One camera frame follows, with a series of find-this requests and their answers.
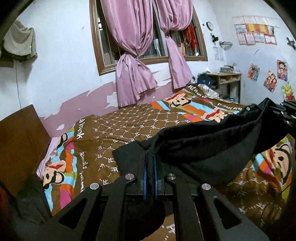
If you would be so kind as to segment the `round wall clock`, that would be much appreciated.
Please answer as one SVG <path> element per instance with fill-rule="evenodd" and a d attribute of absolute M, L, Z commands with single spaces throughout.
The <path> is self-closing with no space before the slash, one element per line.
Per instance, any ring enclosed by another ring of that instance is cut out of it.
<path fill-rule="evenodd" d="M 213 31 L 214 30 L 214 26 L 211 22 L 206 22 L 206 26 L 207 28 L 210 30 L 210 31 Z"/>

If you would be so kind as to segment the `crumpled patterned fabric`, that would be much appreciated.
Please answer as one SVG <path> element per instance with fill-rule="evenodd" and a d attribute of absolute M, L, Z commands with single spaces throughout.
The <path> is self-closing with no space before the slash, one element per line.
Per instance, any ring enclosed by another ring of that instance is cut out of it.
<path fill-rule="evenodd" d="M 198 87 L 204 92 L 207 97 L 219 99 L 219 94 L 205 84 L 198 84 Z"/>

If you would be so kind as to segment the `black zip jacket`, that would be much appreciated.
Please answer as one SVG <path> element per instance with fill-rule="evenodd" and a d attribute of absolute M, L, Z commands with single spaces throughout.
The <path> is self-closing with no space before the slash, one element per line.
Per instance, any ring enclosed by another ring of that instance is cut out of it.
<path fill-rule="evenodd" d="M 138 173 L 146 155 L 144 177 L 147 237 L 154 230 L 154 161 L 194 184 L 219 187 L 233 180 L 251 158 L 288 134 L 288 125 L 273 112 L 276 104 L 265 99 L 245 107 L 221 122 L 200 121 L 163 128 L 146 141 L 134 141 L 113 151 L 122 174 Z"/>

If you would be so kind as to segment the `wall certificates cluster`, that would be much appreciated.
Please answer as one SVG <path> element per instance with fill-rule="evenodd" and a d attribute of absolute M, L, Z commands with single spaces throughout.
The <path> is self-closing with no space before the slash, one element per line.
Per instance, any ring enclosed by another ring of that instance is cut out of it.
<path fill-rule="evenodd" d="M 275 29 L 279 26 L 276 18 L 234 16 L 232 20 L 239 45 L 255 45 L 256 43 L 277 45 Z"/>

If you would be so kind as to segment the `blue bag on desk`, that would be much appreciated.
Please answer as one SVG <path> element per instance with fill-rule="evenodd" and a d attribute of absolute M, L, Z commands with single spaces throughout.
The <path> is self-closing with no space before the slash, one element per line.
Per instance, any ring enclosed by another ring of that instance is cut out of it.
<path fill-rule="evenodd" d="M 197 83 L 206 85 L 207 87 L 211 87 L 212 79 L 207 74 L 203 73 L 198 76 Z"/>

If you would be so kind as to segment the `red hanging garment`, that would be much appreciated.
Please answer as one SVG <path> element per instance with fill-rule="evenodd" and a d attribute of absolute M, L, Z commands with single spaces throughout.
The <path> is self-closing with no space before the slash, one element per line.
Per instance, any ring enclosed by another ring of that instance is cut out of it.
<path fill-rule="evenodd" d="M 183 34 L 185 37 L 185 40 L 187 42 L 187 44 L 189 45 L 189 47 L 191 48 L 191 50 L 196 53 L 198 51 L 198 41 L 196 38 L 196 34 L 195 34 L 195 27 L 191 24 L 188 25 L 188 27 L 186 27 L 185 30 L 183 30 Z"/>

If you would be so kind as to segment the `wooden shelf desk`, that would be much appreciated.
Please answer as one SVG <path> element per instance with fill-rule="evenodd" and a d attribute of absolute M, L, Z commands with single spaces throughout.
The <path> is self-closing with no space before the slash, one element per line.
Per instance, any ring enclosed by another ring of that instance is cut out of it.
<path fill-rule="evenodd" d="M 241 99 L 241 73 L 233 66 L 222 66 L 218 72 L 203 72 L 212 79 L 211 89 L 215 90 L 221 99 L 239 103 Z"/>

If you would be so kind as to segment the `wooden headboard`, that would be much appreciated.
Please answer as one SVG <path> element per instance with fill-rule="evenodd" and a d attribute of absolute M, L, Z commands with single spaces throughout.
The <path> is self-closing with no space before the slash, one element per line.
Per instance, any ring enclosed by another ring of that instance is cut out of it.
<path fill-rule="evenodd" d="M 1 182 L 16 196 L 46 154 L 49 134 L 31 104 L 1 120 Z"/>

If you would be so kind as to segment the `left pink curtain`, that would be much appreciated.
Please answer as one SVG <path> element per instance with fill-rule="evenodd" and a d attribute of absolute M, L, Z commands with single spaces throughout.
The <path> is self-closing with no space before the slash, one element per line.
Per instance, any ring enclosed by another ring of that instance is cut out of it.
<path fill-rule="evenodd" d="M 156 87 L 151 70 L 139 60 L 154 38 L 152 1 L 101 1 L 112 37 L 125 53 L 116 65 L 118 106 L 136 104 Z"/>

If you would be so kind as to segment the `dark clothes pile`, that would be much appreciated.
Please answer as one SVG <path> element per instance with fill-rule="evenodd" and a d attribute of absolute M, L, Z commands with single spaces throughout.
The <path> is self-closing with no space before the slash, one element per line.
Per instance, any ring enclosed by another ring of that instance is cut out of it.
<path fill-rule="evenodd" d="M 1 240 L 32 240 L 33 234 L 50 218 L 41 179 L 30 175 L 14 197 L 1 183 Z"/>

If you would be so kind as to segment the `brown cartoon monkey bedspread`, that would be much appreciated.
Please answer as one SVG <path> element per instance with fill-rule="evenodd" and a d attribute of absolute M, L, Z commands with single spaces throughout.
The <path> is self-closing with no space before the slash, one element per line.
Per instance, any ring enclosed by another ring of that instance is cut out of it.
<path fill-rule="evenodd" d="M 92 183 L 106 186 L 126 175 L 113 157 L 117 148 L 146 141 L 163 128 L 200 121 L 219 123 L 245 107 L 207 97 L 198 85 L 191 84 L 161 101 L 81 118 L 60 137 L 43 162 L 42 181 L 52 217 Z M 294 157 L 295 128 L 288 125 L 284 138 L 254 155 L 229 183 L 214 187 L 268 240 L 278 238 L 295 216 L 288 203 Z M 160 232 L 175 231 L 173 213 L 167 210 L 164 223 L 148 237 L 157 240 Z"/>

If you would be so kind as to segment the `beige sweater on wall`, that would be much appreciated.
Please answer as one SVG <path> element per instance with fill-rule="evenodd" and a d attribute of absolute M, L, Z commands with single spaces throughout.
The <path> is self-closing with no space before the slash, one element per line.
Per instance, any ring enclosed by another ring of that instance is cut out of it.
<path fill-rule="evenodd" d="M 34 28 L 28 28 L 15 20 L 4 37 L 1 49 L 20 62 L 36 59 L 38 54 Z"/>

